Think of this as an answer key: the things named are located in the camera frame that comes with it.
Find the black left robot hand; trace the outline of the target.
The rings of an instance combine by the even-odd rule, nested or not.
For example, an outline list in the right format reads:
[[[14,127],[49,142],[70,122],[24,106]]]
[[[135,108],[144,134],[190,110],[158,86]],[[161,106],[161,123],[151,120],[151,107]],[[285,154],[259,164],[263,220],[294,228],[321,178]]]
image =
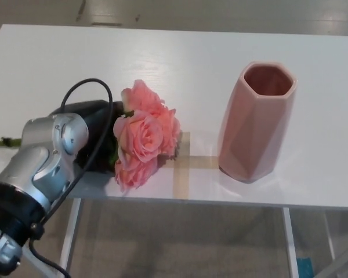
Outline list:
[[[122,102],[104,100],[65,105],[47,116],[52,129],[48,139],[49,157],[40,169],[52,176],[74,176],[74,166],[86,166],[87,171],[114,174],[111,157],[117,151],[113,124],[123,112]]]

